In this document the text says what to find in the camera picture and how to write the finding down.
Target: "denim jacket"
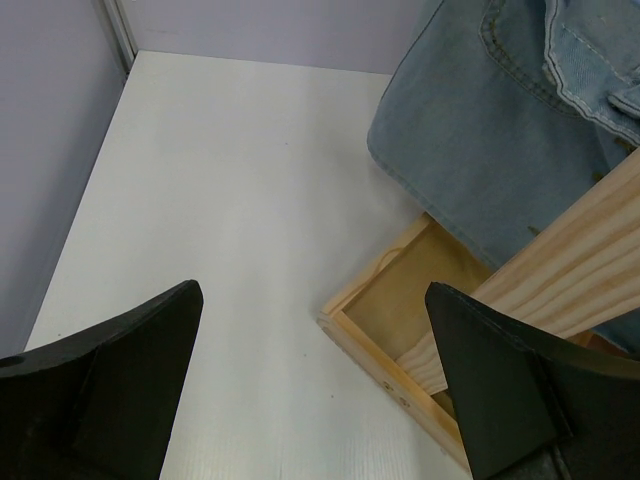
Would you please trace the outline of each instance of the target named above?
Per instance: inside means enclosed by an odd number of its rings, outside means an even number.
[[[374,160],[497,269],[640,144],[633,0],[426,0]],[[640,351],[640,313],[598,327]]]

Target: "purple wall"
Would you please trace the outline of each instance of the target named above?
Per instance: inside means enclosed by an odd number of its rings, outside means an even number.
[[[392,73],[424,0],[122,0],[144,50]]]
[[[122,92],[97,5],[0,1],[0,358],[29,338]]]

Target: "wooden crate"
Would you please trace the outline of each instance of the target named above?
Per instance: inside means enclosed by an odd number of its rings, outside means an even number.
[[[426,214],[322,310],[322,329],[461,465],[468,469],[446,392],[430,395],[423,372],[403,362],[430,323],[424,294],[432,281],[471,293],[490,271]]]
[[[640,152],[493,275],[423,215],[322,310],[327,335],[468,469],[424,304],[432,281],[585,345],[640,307]]]

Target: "white floor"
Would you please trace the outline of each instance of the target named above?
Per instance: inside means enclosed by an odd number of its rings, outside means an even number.
[[[199,280],[164,480],[468,478],[314,323],[418,215],[366,150],[388,80],[138,57],[29,348]]]

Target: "light wood slat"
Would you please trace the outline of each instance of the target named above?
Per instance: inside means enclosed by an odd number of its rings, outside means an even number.
[[[568,338],[640,307],[640,151],[627,158],[474,293]],[[446,388],[432,335],[398,364],[428,393]]]

